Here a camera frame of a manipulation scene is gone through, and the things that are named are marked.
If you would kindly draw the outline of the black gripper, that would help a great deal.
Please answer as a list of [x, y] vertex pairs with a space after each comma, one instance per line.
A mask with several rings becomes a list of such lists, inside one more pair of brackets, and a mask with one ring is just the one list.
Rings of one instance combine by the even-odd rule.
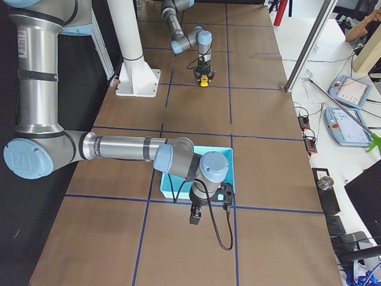
[[197, 66], [193, 69], [193, 75], [197, 82], [201, 81], [201, 76], [207, 75], [208, 82], [211, 82], [215, 76], [215, 70], [211, 68], [211, 61], [198, 61]]
[[189, 223], [197, 225], [201, 220], [201, 207], [211, 203], [222, 203], [224, 206], [231, 206], [234, 198], [233, 185], [222, 182], [219, 187], [212, 192], [206, 193], [204, 186], [200, 182], [192, 184], [189, 198], [192, 202], [190, 208]]

